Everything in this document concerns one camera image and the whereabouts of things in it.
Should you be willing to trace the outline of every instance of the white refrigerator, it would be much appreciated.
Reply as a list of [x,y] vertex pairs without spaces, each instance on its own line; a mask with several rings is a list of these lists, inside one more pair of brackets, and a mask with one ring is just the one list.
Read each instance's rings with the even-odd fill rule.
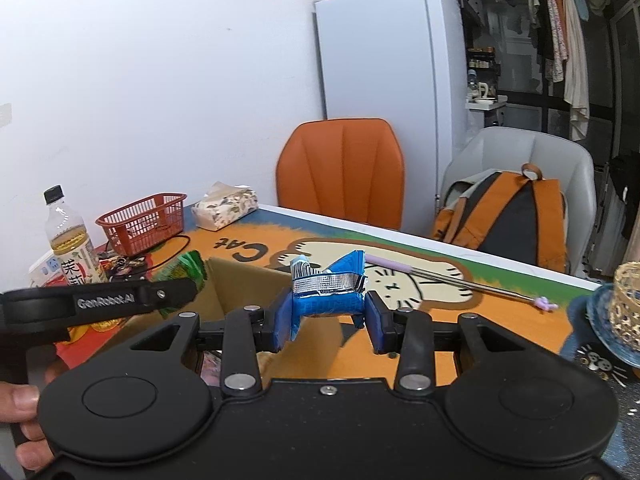
[[442,177],[466,139],[457,0],[316,3],[327,118],[382,118],[406,168],[403,232],[428,236]]

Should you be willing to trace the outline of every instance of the backpack handle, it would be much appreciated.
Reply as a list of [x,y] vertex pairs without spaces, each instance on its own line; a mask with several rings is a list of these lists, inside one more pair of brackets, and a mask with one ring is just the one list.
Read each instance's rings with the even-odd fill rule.
[[529,171],[531,173],[535,173],[536,176],[537,176],[537,180],[542,180],[542,170],[540,170],[540,168],[537,167],[535,164],[531,164],[530,162],[525,162],[522,165],[522,168],[521,168],[520,171],[522,172],[523,176],[526,176],[527,178],[529,178],[529,177],[524,173],[525,171]]

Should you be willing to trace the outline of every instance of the chair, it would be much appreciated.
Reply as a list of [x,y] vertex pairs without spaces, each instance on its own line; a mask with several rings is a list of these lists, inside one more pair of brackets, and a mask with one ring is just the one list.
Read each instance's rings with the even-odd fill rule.
[[382,119],[305,123],[287,141],[276,168],[279,205],[398,229],[404,162]]
[[593,161],[579,144],[529,130],[485,128],[449,164],[441,197],[462,178],[485,170],[520,171],[525,162],[539,167],[545,178],[560,181],[568,210],[567,256],[572,274],[578,274],[596,215]]

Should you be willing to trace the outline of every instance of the gray chair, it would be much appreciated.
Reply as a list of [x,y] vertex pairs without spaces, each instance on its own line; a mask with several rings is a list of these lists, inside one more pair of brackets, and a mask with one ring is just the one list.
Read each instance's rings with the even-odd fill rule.
[[441,197],[458,180],[485,170],[520,171],[525,162],[539,167],[545,178],[560,181],[568,209],[567,255],[572,274],[580,275],[596,215],[593,161],[582,146],[540,132],[485,128],[449,164]]

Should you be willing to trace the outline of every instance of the power outlet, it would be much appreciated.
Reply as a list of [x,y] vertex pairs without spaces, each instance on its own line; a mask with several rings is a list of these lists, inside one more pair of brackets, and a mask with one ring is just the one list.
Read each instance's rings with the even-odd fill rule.
[[0,128],[11,123],[11,103],[0,105]]

